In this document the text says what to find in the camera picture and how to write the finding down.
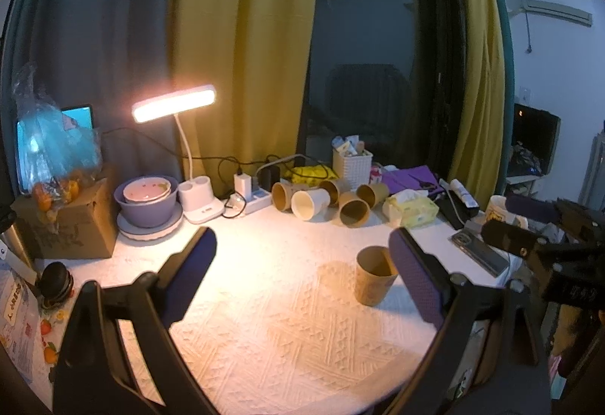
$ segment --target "electrical outlet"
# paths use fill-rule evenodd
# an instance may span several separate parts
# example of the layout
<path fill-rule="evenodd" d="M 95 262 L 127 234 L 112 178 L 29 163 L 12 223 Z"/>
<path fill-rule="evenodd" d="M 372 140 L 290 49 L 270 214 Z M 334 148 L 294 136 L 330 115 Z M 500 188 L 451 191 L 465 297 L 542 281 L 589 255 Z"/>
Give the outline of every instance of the electrical outlet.
<path fill-rule="evenodd" d="M 521 98 L 521 102 L 528 106 L 531 101 L 531 89 L 528 87 L 521 87 L 521 89 L 519 89 L 519 97 Z"/>

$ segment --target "white basket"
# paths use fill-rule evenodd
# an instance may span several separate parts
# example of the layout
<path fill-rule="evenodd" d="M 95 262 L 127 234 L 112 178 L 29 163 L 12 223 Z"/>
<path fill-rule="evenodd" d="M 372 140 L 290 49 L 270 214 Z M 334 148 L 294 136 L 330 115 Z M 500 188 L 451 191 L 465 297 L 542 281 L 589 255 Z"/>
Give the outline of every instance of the white basket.
<path fill-rule="evenodd" d="M 364 155 L 343 157 L 332 149 L 332 169 L 338 177 L 349 182 L 351 191 L 355 191 L 360 185 L 370 181 L 372 157 L 373 154 L 367 150 L 364 150 Z"/>

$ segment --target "desk lamp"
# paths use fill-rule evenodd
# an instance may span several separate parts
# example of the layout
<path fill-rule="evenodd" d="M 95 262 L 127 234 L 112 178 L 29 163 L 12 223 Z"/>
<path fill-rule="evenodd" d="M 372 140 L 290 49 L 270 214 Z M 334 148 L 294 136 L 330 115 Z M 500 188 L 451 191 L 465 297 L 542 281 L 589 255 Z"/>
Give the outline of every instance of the desk lamp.
<path fill-rule="evenodd" d="M 214 196 L 209 177 L 193 177 L 193 157 L 178 114 L 212 104 L 216 93 L 213 85 L 200 85 L 149 98 L 132 105 L 132 117 L 137 123 L 146 123 L 169 115 L 174 116 L 189 159 L 189 179 L 178 185 L 178 195 L 185 217 L 192 224 L 202 224 L 218 217 L 224 207 L 221 201 Z"/>

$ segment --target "kraft paper cup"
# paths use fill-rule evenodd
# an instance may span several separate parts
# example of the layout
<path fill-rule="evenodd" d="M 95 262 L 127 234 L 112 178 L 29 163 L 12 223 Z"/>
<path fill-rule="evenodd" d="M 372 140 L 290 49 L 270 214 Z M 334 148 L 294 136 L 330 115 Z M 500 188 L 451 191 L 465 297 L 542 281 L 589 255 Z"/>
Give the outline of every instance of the kraft paper cup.
<path fill-rule="evenodd" d="M 522 217 L 506 209 L 506 197 L 495 194 L 489 199 L 488 208 L 485 209 L 485 220 L 495 219 L 507 224 L 516 225 L 522 229 L 528 229 L 529 223 L 526 217 Z"/>
<path fill-rule="evenodd" d="M 328 179 L 320 183 L 320 188 L 325 189 L 330 194 L 330 206 L 337 207 L 340 195 L 351 191 L 351 185 L 346 179 Z"/>
<path fill-rule="evenodd" d="M 388 198 L 388 186 L 385 183 L 362 184 L 357 188 L 357 196 L 374 208 Z"/>
<path fill-rule="evenodd" d="M 292 212 L 299 219 L 309 221 L 330 204 L 330 195 L 323 188 L 297 191 L 292 195 Z"/>
<path fill-rule="evenodd" d="M 291 184 L 291 183 L 275 183 L 271 188 L 271 198 L 273 205 L 279 211 L 290 210 L 292 207 L 292 196 L 297 191 L 309 189 L 306 184 Z"/>
<path fill-rule="evenodd" d="M 370 206 L 352 191 L 341 194 L 338 205 L 338 218 L 347 227 L 360 227 L 370 218 Z"/>
<path fill-rule="evenodd" d="M 385 298 L 397 278 L 397 268 L 388 248 L 369 246 L 357 254 L 355 299 L 367 306 L 376 306 Z"/>

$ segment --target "package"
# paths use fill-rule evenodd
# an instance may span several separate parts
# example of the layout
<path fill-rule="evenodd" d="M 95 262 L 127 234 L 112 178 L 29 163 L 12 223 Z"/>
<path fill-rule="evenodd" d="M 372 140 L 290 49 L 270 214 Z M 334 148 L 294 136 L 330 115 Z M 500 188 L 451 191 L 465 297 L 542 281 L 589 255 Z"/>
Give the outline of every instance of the package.
<path fill-rule="evenodd" d="M 25 152 L 20 173 L 25 192 L 32 194 L 42 212 L 56 210 L 78 197 L 101 171 L 101 150 L 96 131 L 81 127 L 66 116 L 37 83 L 35 67 L 25 65 L 13 84 L 13 99 L 23 132 Z"/>
<path fill-rule="evenodd" d="M 110 258 L 117 238 L 114 171 L 83 189 L 72 203 L 56 213 L 55 223 L 44 222 L 34 198 L 20 196 L 12 208 L 32 258 L 83 260 Z"/>
<path fill-rule="evenodd" d="M 14 366 L 31 382 L 34 335 L 39 321 L 37 300 L 26 283 L 0 265 L 0 344 Z"/>
<path fill-rule="evenodd" d="M 426 190 L 403 190 L 387 198 L 382 212 L 392 227 L 414 228 L 430 224 L 439 207 L 427 197 Z"/>

